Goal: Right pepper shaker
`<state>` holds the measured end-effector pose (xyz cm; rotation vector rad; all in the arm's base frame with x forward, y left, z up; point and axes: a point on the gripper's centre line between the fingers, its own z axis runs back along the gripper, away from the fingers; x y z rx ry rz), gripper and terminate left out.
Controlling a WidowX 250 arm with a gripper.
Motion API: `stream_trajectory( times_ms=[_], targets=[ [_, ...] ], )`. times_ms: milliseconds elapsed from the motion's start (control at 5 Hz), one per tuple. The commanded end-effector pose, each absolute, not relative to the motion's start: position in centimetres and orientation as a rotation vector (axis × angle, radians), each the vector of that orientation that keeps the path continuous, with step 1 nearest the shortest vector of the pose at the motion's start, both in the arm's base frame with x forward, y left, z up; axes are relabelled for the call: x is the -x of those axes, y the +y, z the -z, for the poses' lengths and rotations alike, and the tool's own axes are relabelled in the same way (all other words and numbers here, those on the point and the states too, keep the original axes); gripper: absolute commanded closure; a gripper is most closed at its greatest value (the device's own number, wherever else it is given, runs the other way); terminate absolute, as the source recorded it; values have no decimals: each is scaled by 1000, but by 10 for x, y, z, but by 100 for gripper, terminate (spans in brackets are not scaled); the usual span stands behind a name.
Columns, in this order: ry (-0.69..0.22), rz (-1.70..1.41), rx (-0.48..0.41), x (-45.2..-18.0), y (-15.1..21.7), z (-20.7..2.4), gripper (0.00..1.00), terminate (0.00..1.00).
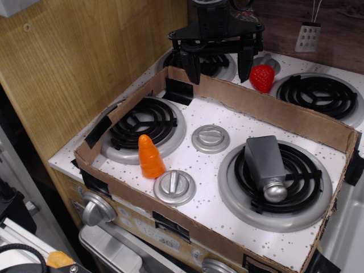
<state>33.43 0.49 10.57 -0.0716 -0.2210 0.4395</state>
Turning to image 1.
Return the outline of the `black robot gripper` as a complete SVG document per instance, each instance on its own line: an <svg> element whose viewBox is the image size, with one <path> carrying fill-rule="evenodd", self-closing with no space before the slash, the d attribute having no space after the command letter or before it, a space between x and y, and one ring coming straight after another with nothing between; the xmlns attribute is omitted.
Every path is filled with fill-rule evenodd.
<svg viewBox="0 0 364 273"><path fill-rule="evenodd" d="M180 58L190 82L200 83L201 65L198 56L209 53L238 53L237 68L241 82L249 79L254 56L263 50L265 26L232 16L230 9L244 12L253 6L248 1L238 6L235 1L193 1L198 21L171 31L168 38Z"/></svg>

